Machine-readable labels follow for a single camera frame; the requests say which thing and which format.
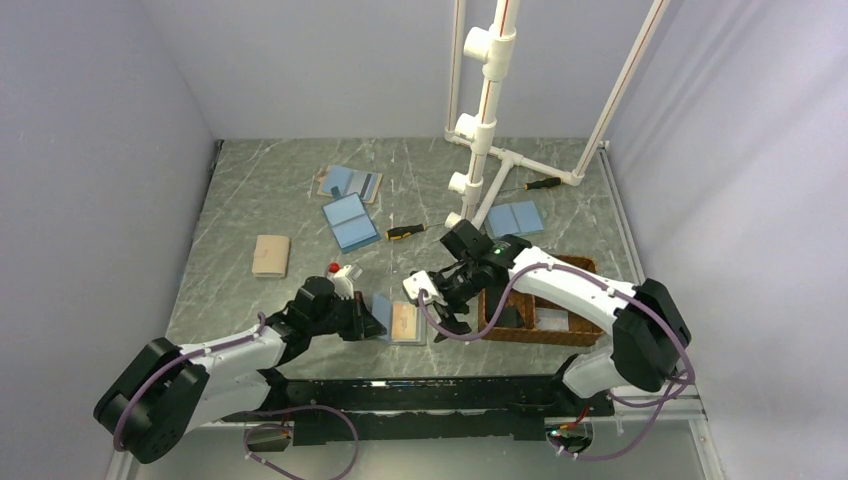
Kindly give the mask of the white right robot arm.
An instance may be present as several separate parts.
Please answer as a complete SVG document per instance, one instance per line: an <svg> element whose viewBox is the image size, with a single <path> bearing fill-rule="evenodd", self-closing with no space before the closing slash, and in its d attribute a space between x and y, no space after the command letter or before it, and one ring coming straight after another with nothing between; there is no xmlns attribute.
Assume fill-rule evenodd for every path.
<svg viewBox="0 0 848 480"><path fill-rule="evenodd" d="M669 290L647 279L639 285L611 280L568 264L524 238L495 239L461 220L441 239L456 259L453 267L420 271L404 282L410 302L433 306L433 325L446 338L474 340L456 321L467 303L486 289L501 288L544 299L575 313L609 336L607 344L566 360L554 376L551 401L574 415L590 397L632 386L657 392L668 382L694 381L691 369L678 371L691 334Z"/></svg>

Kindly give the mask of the grey leather card holder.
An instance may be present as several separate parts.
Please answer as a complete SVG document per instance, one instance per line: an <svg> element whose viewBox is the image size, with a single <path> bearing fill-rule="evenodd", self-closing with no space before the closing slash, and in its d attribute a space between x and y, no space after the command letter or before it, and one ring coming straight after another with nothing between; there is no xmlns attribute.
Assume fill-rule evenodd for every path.
<svg viewBox="0 0 848 480"><path fill-rule="evenodd" d="M370 312L382 330L377 339L398 345L426 344L426 322L416 306L374 294Z"/></svg>

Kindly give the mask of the tan card holder with cards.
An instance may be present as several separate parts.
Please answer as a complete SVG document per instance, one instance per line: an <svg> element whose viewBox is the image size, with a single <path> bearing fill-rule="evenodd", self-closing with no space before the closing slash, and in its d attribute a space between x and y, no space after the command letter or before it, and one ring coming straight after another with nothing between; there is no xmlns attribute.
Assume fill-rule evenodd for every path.
<svg viewBox="0 0 848 480"><path fill-rule="evenodd" d="M371 204L376 200L382 179L381 173L331 165L317 177L317 194L332 197L333 191L337 189L341 196L355 193L365 204Z"/></svg>

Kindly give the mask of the tan card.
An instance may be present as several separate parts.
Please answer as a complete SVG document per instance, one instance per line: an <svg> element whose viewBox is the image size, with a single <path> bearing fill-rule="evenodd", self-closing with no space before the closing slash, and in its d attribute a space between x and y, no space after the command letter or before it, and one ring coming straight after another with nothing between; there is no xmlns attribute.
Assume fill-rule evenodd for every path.
<svg viewBox="0 0 848 480"><path fill-rule="evenodd" d="M417 308L409 303L394 302L390 339L393 342L415 342L419 338Z"/></svg>

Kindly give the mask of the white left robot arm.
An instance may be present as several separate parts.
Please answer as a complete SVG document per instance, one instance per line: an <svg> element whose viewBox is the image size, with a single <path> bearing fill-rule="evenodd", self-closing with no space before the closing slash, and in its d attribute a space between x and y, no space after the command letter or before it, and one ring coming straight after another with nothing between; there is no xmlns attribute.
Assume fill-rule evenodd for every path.
<svg viewBox="0 0 848 480"><path fill-rule="evenodd" d="M304 353L313 338L362 341L387 333L360 293L340 294L319 276L308 278L282 310L257 318L254 327L204 343L148 342L93 409L114 449L147 464L208 422L252 411L275 419L288 402L278 368Z"/></svg>

